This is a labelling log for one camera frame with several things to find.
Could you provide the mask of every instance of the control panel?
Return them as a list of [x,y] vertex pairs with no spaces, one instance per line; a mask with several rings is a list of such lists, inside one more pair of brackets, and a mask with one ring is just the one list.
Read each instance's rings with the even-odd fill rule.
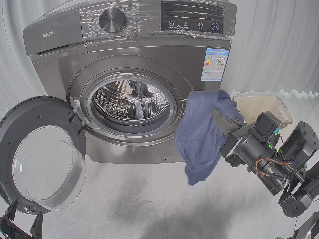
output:
[[231,12],[213,3],[186,0],[113,0],[80,9],[84,41],[173,31],[232,36],[236,11]]
[[212,4],[162,1],[162,30],[191,30],[222,34],[225,9]]

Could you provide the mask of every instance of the white plastic basket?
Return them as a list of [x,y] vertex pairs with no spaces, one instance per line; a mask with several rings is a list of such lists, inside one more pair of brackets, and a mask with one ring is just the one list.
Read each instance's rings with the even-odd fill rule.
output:
[[276,93],[237,93],[233,99],[237,102],[237,108],[248,125],[256,122],[258,115],[264,111],[270,111],[281,121],[281,125],[279,126],[281,129],[293,123],[293,117],[288,107]]

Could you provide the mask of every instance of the door hinge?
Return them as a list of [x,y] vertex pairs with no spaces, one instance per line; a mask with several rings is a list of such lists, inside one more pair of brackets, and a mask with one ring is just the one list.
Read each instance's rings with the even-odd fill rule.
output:
[[90,124],[91,122],[86,118],[86,116],[84,115],[82,109],[81,109],[81,104],[80,104],[80,99],[74,99],[74,109],[72,110],[75,114],[79,115],[79,118],[82,121],[82,126],[84,126],[85,124]]

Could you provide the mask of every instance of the blue cloth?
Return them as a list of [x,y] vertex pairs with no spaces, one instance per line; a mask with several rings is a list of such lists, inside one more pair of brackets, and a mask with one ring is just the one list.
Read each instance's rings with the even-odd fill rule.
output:
[[205,181],[210,175],[227,140],[212,117],[213,109],[230,119],[236,117],[244,121],[236,107],[237,103],[224,90],[192,91],[189,94],[174,140],[186,163],[185,172],[190,185]]

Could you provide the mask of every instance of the rotary dial knob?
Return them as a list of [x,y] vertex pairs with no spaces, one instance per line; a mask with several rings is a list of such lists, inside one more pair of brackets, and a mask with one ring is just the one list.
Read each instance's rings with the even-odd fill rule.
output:
[[102,12],[99,18],[100,27],[108,33],[114,33],[121,29],[125,22],[125,15],[120,9],[108,8]]

